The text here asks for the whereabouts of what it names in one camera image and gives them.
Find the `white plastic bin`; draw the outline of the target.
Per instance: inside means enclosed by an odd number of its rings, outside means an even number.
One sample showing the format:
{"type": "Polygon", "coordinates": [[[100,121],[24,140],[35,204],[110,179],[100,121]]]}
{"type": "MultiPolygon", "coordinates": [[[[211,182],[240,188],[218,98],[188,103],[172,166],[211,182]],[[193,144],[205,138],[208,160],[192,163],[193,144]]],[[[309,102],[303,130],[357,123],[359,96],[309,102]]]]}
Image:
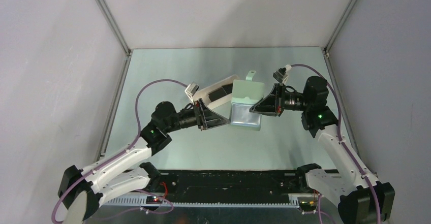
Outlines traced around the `white plastic bin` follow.
{"type": "Polygon", "coordinates": [[[198,89],[193,96],[189,97],[189,100],[193,102],[202,99],[209,109],[231,102],[234,80],[239,80],[239,76],[232,75],[203,89],[198,89]]]}

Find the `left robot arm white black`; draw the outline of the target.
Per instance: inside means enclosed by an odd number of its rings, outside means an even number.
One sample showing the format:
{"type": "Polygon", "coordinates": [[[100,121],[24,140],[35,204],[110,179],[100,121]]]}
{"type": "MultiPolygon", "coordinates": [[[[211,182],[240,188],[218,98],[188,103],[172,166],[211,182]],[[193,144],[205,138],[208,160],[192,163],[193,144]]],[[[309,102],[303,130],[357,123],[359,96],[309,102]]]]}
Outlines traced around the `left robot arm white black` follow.
{"type": "Polygon", "coordinates": [[[64,171],[52,222],[59,222],[55,217],[60,204],[68,210],[71,207],[82,208],[75,216],[75,223],[82,223],[103,204],[118,196],[144,189],[156,191],[161,185],[160,173],[145,160],[172,141],[169,133],[194,126],[204,131],[229,123],[228,118],[208,108],[201,99],[180,111],[176,111],[171,102],[160,102],[149,123],[138,128],[138,134],[131,143],[91,165],[81,169],[72,165],[64,171]]]}

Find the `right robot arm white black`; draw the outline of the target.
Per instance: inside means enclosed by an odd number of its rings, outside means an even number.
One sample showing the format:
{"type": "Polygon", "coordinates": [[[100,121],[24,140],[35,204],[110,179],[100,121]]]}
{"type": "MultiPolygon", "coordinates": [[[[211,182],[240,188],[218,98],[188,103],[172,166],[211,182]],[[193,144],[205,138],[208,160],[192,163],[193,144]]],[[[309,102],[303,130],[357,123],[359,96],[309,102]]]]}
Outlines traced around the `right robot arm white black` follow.
{"type": "Polygon", "coordinates": [[[329,176],[317,164],[304,165],[297,169],[297,189],[303,193],[316,190],[337,207],[343,223],[385,222],[391,215],[394,188],[369,170],[342,135],[341,121],[326,105],[328,94],[327,81],[319,76],[309,77],[302,92],[288,91],[286,85],[276,83],[250,112],[281,116],[285,110],[301,111],[303,128],[323,146],[340,176],[329,176]]]}

